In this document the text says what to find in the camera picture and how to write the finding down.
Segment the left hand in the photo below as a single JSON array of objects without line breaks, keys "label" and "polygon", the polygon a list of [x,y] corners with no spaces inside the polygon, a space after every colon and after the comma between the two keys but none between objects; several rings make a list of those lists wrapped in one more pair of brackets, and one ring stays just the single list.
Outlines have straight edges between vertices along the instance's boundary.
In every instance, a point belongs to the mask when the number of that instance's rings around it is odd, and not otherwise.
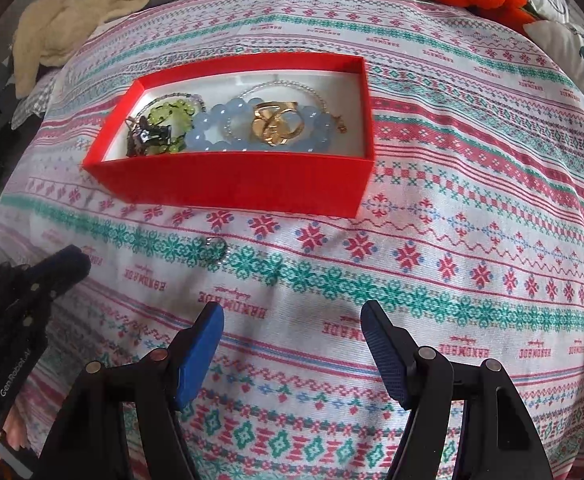
[{"label": "left hand", "polygon": [[12,406],[6,420],[4,421],[2,430],[4,430],[4,433],[6,434],[8,445],[15,451],[30,446],[27,439],[27,430],[24,419],[16,405]]}]

